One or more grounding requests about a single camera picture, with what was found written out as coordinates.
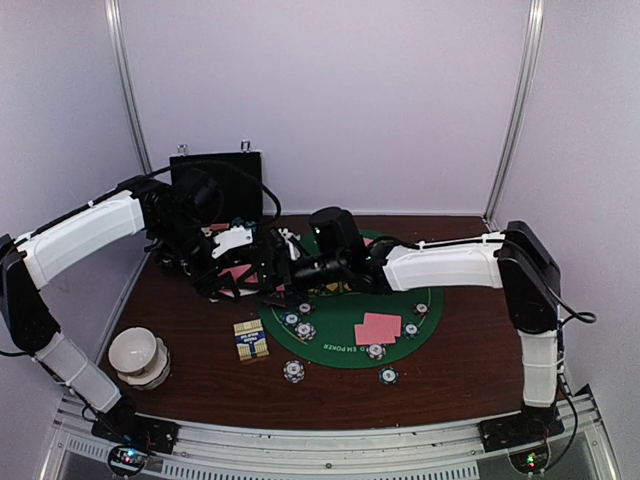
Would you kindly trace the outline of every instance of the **white poker chip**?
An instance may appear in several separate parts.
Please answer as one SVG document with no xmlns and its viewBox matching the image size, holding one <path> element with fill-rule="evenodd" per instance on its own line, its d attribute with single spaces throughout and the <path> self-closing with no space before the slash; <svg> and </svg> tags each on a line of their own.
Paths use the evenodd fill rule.
<svg viewBox="0 0 640 480">
<path fill-rule="evenodd" d="M 300 316 L 297 313 L 287 313 L 282 316 L 282 323 L 287 327 L 295 327 L 300 323 Z"/>
<path fill-rule="evenodd" d="M 429 313 L 429 306 L 426 303 L 416 303 L 413 306 L 413 313 L 419 316 L 425 316 Z"/>
<path fill-rule="evenodd" d="M 382 384 L 393 385 L 398 381 L 399 375 L 398 371 L 395 368 L 388 367 L 380 370 L 378 377 L 380 378 L 380 382 Z"/>
<path fill-rule="evenodd" d="M 304 366 L 297 360 L 292 360 L 285 365 L 284 371 L 289 375 L 300 375 L 304 373 Z"/>
<path fill-rule="evenodd" d="M 301 382 L 304 380 L 304 365 L 298 360 L 290 360 L 285 364 L 283 373 L 289 383 Z"/>
<path fill-rule="evenodd" d="M 299 323 L 296 327 L 296 335 L 300 340 L 313 340 L 316 336 L 316 328 L 310 323 Z"/>
<path fill-rule="evenodd" d="M 309 315 L 312 310 L 313 310 L 313 307 L 311 306 L 310 303 L 301 303 L 300 305 L 298 305 L 298 311 L 302 315 Z"/>
<path fill-rule="evenodd" d="M 402 336 L 404 338 L 416 338 L 420 333 L 418 326 L 414 323 L 407 323 L 404 327 L 402 327 Z"/>
<path fill-rule="evenodd" d="M 367 347 L 367 355 L 373 360 L 382 360 L 387 353 L 383 345 L 373 344 Z"/>
</svg>

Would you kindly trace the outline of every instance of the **white bowl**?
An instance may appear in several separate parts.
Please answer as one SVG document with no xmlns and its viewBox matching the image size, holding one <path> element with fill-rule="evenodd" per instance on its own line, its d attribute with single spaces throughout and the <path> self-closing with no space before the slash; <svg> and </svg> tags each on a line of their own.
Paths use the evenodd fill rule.
<svg viewBox="0 0 640 480">
<path fill-rule="evenodd" d="M 134 327 L 118 335 L 109 348 L 109 362 L 118 372 L 135 376 L 155 360 L 156 337 L 146 328 Z"/>
</svg>

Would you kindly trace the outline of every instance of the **metal pole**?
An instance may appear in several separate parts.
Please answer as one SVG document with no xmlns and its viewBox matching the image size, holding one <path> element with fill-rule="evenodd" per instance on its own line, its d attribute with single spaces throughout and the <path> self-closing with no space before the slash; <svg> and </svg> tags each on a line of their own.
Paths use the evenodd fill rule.
<svg viewBox="0 0 640 480">
<path fill-rule="evenodd" d="M 149 160 L 149 152 L 142 133 L 140 115 L 138 113 L 138 107 L 136 106 L 133 94 L 133 83 L 131 82 L 131 72 L 129 70 L 124 34 L 122 32 L 122 21 L 120 19 L 120 4 L 118 0 L 105 0 L 105 7 L 109 36 L 111 37 L 116 65 L 118 66 L 118 73 L 120 74 L 122 93 L 124 94 L 127 118 L 129 120 L 129 129 L 131 130 L 131 136 L 133 137 L 133 143 L 138 155 L 140 168 L 143 173 L 149 173 L 152 171 L 151 161 Z"/>
<path fill-rule="evenodd" d="M 513 154 L 518 142 L 518 136 L 524 119 L 524 110 L 529 93 L 531 91 L 531 83 L 538 61 L 538 52 L 540 50 L 540 39 L 542 37 L 542 24 L 544 13 L 544 0 L 531 0 L 529 6 L 529 24 L 525 35 L 524 46 L 522 50 L 522 62 L 520 64 L 520 77 L 518 78 L 518 87 L 516 96 L 513 101 L 511 110 L 511 118 L 507 129 L 507 136 L 502 147 L 500 156 L 500 164 L 496 178 L 493 182 L 489 202 L 485 209 L 483 219 L 487 225 L 494 226 L 495 213 L 500 201 L 500 196 L 504 190 L 505 180 L 509 171 L 509 166 L 513 158 Z"/>
</svg>

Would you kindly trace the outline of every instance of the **brown tabletop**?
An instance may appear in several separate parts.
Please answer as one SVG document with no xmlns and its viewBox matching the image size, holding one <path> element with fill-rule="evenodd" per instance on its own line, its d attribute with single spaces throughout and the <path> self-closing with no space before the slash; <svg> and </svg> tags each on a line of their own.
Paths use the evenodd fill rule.
<svg viewBox="0 0 640 480">
<path fill-rule="evenodd" d="M 304 217 L 283 225 L 308 233 Z M 464 238 L 486 231 L 472 217 L 358 217 L 361 228 L 409 241 Z M 416 353 L 394 363 L 396 385 L 377 370 L 341 370 L 308 364 L 293 385 L 282 367 L 296 358 L 267 333 L 269 357 L 240 363 L 233 324 L 258 318 L 255 298 L 238 304 L 200 298 L 182 276 L 149 262 L 116 334 L 149 328 L 171 351 L 171 376 L 153 391 L 125 388 L 141 413 L 178 420 L 279 429 L 354 429 L 425 425 L 477 418 L 520 408 L 520 344 L 502 291 L 446 288 L 435 334 Z M 108 362 L 103 368 L 114 376 Z"/>
</svg>

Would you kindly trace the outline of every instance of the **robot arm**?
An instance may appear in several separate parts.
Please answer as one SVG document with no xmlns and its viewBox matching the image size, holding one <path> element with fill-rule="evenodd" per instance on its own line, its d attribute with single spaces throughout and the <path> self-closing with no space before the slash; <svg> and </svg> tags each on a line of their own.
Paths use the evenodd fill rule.
<svg viewBox="0 0 640 480">
<path fill-rule="evenodd" d="M 104 414 L 125 439 L 141 434 L 135 408 L 64 337 L 38 291 L 82 258 L 142 230 L 161 256 L 188 266 L 194 288 L 208 298 L 221 289 L 237 292 L 236 282 L 221 272 L 239 262 L 252 264 L 247 275 L 258 274 L 257 290 L 284 286 L 302 297 L 336 280 L 377 294 L 449 285 L 503 288 L 522 341 L 527 415 L 543 424 L 555 418 L 559 322 L 553 292 L 560 294 L 560 273 L 526 224 L 452 242 L 414 245 L 383 237 L 365 246 L 351 214 L 330 207 L 309 219 L 320 253 L 301 255 L 291 235 L 273 228 L 234 226 L 206 237 L 201 226 L 211 219 L 203 212 L 217 210 L 214 184 L 187 181 L 190 187 L 171 187 L 134 178 L 44 229 L 0 238 L 0 312 L 14 344 Z"/>
</svg>

